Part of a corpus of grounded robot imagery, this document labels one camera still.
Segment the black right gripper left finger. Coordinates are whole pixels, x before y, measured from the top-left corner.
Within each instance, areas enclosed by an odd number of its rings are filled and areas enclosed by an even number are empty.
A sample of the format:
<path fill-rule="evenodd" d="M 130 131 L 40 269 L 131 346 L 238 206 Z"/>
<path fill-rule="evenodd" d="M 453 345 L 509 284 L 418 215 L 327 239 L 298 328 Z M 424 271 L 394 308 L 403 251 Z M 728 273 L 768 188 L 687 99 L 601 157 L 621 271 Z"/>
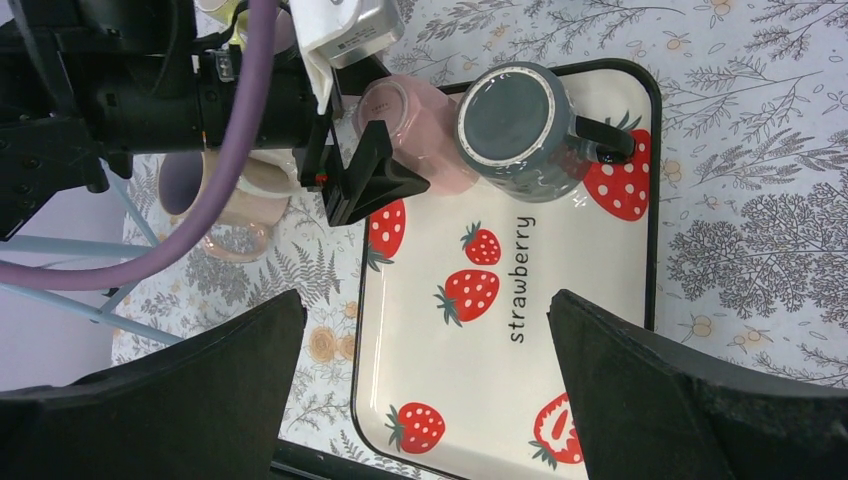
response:
<path fill-rule="evenodd" d="M 286 291 L 66 386 L 1 395 L 5 479 L 265 479 L 306 325 Z"/>

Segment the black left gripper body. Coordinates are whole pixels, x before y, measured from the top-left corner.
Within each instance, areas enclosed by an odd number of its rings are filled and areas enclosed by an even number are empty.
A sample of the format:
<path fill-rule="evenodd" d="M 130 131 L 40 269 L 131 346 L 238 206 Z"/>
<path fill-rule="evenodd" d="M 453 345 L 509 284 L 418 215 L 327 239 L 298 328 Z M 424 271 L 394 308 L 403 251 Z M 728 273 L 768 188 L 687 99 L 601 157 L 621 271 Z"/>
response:
<path fill-rule="evenodd" d="M 99 78 L 99 140 L 110 153 L 146 154 L 236 147 L 291 149 L 298 182 L 316 191 L 330 180 L 334 102 L 318 107 L 302 59 L 266 55 L 257 72 L 241 52 L 207 50 L 192 65 L 181 55 L 162 85 L 166 61 L 130 57 L 106 64 Z"/>

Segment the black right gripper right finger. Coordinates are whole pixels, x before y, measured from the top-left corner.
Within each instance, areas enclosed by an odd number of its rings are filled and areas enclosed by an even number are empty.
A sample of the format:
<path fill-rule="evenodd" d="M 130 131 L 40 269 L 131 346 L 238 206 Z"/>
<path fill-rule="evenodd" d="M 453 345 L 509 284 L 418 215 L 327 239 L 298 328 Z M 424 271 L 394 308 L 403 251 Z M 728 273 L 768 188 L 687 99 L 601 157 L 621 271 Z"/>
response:
<path fill-rule="evenodd" d="M 592 479 L 843 479 L 847 393 L 751 370 L 562 290 L 548 322 Z"/>

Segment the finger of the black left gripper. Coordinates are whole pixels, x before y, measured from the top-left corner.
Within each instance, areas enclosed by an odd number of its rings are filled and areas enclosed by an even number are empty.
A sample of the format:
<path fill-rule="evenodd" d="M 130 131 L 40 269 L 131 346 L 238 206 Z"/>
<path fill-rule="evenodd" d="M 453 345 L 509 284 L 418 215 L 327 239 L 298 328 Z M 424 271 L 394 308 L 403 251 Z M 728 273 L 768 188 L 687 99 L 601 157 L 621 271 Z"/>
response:
<path fill-rule="evenodd" d="M 352 225 L 388 204 L 426 192 L 430 182 L 393 158 L 386 123 L 370 121 L 348 165 L 335 144 L 321 168 L 322 200 L 331 227 Z"/>

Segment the tall pale pink mug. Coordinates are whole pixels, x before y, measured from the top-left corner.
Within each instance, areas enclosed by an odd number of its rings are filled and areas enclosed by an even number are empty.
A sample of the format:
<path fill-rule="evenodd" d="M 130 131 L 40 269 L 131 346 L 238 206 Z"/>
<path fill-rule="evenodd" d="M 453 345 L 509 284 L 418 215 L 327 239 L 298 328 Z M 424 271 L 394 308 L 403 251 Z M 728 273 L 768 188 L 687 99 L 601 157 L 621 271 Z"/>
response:
<path fill-rule="evenodd" d="M 210 149 L 165 155 L 157 175 L 157 194 L 163 210 L 179 220 L 186 218 L 199 204 L 199 197 L 219 163 L 219 153 Z M 273 228 L 281 220 L 290 197 L 301 190 L 291 151 L 251 151 L 215 224 L 247 230 L 252 235 L 253 247 L 246 251 L 230 250 L 211 231 L 203 237 L 201 246 L 220 260 L 236 263 L 257 260 L 268 250 Z"/>

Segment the green octagonal mug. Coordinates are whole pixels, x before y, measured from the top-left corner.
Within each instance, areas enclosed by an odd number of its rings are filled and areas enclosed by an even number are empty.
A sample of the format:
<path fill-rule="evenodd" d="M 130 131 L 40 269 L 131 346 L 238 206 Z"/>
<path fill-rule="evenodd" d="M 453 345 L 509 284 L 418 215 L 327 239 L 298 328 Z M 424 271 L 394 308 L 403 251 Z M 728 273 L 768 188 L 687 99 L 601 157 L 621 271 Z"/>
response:
<path fill-rule="evenodd" d="M 245 46 L 249 7 L 247 0 L 196 0 L 195 7 L 224 26 L 232 27 L 230 44 Z"/>

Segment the purple mug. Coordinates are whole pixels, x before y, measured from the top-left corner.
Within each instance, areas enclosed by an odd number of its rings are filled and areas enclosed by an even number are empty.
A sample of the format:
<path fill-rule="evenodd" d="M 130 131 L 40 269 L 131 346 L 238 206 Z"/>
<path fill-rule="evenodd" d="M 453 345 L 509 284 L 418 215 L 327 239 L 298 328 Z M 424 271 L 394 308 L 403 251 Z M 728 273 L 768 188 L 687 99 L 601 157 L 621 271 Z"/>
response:
<path fill-rule="evenodd" d="M 297 49 L 297 37 L 291 14 L 280 8 L 275 19 L 274 47 L 275 55 Z"/>

